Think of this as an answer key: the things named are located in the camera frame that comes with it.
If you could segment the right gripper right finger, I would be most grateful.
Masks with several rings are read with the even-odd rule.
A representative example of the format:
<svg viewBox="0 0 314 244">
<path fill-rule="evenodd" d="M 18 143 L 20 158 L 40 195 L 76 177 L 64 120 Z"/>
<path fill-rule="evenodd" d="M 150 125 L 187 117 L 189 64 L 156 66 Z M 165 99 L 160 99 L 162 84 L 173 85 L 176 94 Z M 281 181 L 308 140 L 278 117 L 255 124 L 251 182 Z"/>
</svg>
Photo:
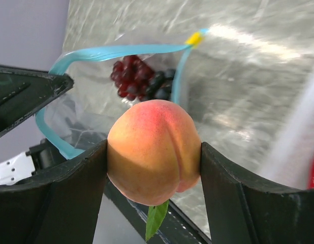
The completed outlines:
<svg viewBox="0 0 314 244">
<path fill-rule="evenodd" d="M 265 179 L 201 145 L 212 243 L 314 243 L 314 189 Z"/>
</svg>

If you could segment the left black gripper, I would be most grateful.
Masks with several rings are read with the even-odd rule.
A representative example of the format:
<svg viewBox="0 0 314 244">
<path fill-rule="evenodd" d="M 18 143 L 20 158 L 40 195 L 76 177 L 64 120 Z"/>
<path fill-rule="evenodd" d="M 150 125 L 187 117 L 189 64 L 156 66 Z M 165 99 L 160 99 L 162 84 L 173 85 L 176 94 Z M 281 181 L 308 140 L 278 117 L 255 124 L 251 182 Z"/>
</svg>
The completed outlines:
<svg viewBox="0 0 314 244">
<path fill-rule="evenodd" d="M 0 138 L 73 85 L 67 74 L 0 65 Z"/>
</svg>

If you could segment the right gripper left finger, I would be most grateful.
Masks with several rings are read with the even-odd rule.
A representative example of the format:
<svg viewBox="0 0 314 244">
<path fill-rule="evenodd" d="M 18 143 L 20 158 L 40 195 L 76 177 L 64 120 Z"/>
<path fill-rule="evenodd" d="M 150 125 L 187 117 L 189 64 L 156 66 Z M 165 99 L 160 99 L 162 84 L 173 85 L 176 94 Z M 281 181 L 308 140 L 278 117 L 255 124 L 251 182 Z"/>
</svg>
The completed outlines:
<svg viewBox="0 0 314 244">
<path fill-rule="evenodd" d="M 107 143 L 12 186 L 0 186 L 0 243 L 92 243 Z"/>
</svg>

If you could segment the peach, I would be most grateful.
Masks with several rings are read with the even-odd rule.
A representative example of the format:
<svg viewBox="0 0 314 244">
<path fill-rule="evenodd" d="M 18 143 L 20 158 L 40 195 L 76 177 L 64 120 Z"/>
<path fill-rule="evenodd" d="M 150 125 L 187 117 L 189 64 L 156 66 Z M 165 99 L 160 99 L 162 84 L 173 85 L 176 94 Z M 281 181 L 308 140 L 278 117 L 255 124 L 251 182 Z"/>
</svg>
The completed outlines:
<svg viewBox="0 0 314 244">
<path fill-rule="evenodd" d="M 107 142 L 107 175 L 134 202 L 160 205 L 200 179 L 201 139 L 188 113 L 170 101 L 134 105 Z"/>
</svg>

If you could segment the red grape bunch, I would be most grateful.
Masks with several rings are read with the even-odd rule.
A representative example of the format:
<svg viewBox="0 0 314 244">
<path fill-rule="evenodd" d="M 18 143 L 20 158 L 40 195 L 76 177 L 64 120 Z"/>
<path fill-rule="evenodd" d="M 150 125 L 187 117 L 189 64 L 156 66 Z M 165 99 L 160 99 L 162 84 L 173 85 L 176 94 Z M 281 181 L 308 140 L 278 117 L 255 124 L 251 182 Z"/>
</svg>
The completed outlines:
<svg viewBox="0 0 314 244">
<path fill-rule="evenodd" d="M 139 56 L 128 55 L 114 63 L 110 79 L 119 97 L 142 102 L 144 90 L 154 74 L 155 71 Z"/>
</svg>

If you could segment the black grape bunch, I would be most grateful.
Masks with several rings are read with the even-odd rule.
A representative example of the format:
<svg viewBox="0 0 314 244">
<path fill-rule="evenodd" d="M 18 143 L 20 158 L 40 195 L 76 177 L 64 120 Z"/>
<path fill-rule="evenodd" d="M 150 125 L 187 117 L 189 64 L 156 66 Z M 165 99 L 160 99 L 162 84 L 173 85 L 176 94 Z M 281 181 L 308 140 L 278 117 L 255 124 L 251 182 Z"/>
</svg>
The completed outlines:
<svg viewBox="0 0 314 244">
<path fill-rule="evenodd" d="M 158 99 L 169 101 L 171 98 L 175 69 L 157 71 L 150 79 L 148 87 L 144 90 L 143 101 Z"/>
</svg>

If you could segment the clear zip top bag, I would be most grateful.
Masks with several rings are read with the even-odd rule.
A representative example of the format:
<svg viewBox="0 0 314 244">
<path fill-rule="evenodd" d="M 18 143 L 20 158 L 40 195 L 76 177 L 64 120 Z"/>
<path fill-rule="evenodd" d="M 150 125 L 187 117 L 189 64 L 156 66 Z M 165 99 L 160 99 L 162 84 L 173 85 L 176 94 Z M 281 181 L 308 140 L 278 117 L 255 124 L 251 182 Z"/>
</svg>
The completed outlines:
<svg viewBox="0 0 314 244">
<path fill-rule="evenodd" d="M 216 25 L 167 36 L 132 30 L 104 46 L 62 54 L 50 74 L 69 74 L 74 87 L 36 114 L 44 136 L 72 159 L 107 138 L 113 123 L 134 104 L 163 99 L 189 106 L 187 59 L 208 35 L 226 37 Z"/>
</svg>

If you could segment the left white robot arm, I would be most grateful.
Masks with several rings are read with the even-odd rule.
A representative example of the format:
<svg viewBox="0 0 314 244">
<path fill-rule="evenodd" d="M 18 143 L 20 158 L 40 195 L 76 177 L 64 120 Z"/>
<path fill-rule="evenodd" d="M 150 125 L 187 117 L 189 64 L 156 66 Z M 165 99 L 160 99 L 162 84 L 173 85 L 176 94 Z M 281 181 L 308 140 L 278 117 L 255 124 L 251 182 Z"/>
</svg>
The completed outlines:
<svg viewBox="0 0 314 244">
<path fill-rule="evenodd" d="M 68 75 L 0 65 L 0 138 L 70 90 Z M 0 163 L 0 185 L 31 177 L 36 168 L 25 152 Z"/>
</svg>

